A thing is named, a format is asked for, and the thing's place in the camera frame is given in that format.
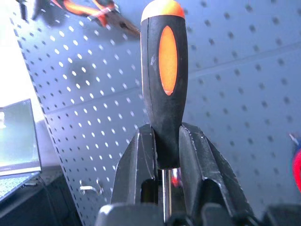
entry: metal hook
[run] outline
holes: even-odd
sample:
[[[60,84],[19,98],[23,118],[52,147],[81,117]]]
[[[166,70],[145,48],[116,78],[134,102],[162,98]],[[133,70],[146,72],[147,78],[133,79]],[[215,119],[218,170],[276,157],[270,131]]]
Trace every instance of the metal hook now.
[[[99,184],[99,178],[96,179],[96,183],[98,184],[99,186],[99,190],[97,190],[96,188],[94,188],[93,186],[83,186],[83,181],[80,180],[79,183],[80,183],[80,187],[79,187],[79,192],[82,194],[82,195],[85,195],[86,194],[86,191],[93,191],[95,192],[97,195],[101,195],[103,194],[103,188],[100,186]]]

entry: gray metal pegboard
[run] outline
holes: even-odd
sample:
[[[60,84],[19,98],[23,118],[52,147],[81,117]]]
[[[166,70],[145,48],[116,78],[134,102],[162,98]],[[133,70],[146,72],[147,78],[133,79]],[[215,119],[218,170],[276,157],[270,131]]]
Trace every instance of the gray metal pegboard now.
[[[301,202],[288,136],[301,129],[300,60],[301,48],[189,80],[184,121],[202,128],[230,162],[257,216],[271,203]]]
[[[146,110],[137,89],[65,108],[47,115],[64,174],[84,225],[93,225],[99,209],[110,202],[117,163],[135,130],[145,124]],[[80,183],[103,195],[79,193]]]
[[[57,6],[42,9],[36,21],[19,17],[11,21],[44,112],[140,85],[139,39]]]
[[[301,41],[298,0],[190,0],[189,70],[214,67]]]

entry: black cable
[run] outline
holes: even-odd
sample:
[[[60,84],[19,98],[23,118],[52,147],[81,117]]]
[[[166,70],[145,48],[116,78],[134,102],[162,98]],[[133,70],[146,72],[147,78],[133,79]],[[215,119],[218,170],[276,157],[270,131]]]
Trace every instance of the black cable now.
[[[59,217],[57,216],[57,212],[55,211],[55,206],[54,206],[53,201],[52,201],[53,197],[52,197],[51,193],[49,192],[45,181],[41,178],[41,176],[38,177],[38,180],[42,184],[42,186],[43,186],[43,188],[46,192],[47,199],[48,199],[48,202],[50,204],[50,211],[51,211],[52,215],[55,217],[56,225],[57,226],[63,226],[61,221],[59,220]]]

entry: pliers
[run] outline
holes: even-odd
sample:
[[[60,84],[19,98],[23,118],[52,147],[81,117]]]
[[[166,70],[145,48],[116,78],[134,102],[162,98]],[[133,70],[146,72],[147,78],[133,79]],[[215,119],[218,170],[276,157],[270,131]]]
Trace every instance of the pliers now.
[[[132,34],[133,36],[140,36],[139,29],[120,14],[118,6],[111,0],[106,6],[102,5],[100,0],[92,0],[98,9],[78,5],[71,0],[51,1],[58,7],[68,12],[79,16],[86,16],[90,21],[97,21],[103,27],[105,27],[107,24],[112,24]]]

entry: screwdriver handle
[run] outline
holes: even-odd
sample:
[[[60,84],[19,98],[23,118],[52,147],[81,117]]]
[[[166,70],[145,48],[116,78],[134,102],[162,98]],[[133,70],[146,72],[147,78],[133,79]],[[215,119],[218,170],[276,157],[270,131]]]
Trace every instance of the screwdriver handle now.
[[[143,96],[155,132],[159,169],[179,167],[179,127],[188,82],[184,10],[174,0],[154,0],[141,19]]]

